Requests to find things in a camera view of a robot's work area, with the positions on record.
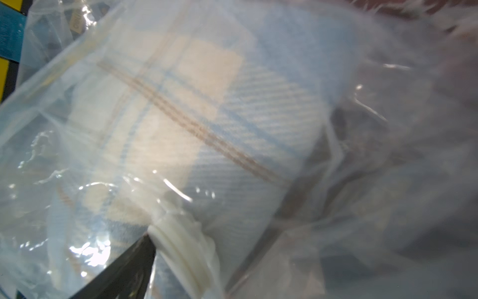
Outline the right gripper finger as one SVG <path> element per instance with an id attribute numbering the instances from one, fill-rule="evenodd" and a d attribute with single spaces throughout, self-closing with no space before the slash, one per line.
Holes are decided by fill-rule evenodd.
<path id="1" fill-rule="evenodd" d="M 144 299 L 155 258 L 156 247 L 145 234 L 71 299 Z"/>

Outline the light plaid blanket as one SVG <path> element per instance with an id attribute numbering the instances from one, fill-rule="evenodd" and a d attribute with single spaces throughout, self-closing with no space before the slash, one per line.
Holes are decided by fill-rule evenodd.
<path id="1" fill-rule="evenodd" d="M 179 211 L 215 242 L 224 290 L 330 131 L 356 45 L 324 3 L 140 3 L 68 71 L 54 284 L 75 292 Z"/>

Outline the clear plastic vacuum bag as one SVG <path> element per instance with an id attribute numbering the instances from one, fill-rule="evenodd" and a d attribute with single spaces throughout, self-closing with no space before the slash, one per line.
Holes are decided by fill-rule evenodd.
<path id="1" fill-rule="evenodd" d="M 1 287 L 475 299 L 478 7 L 36 1 L 1 105 Z"/>

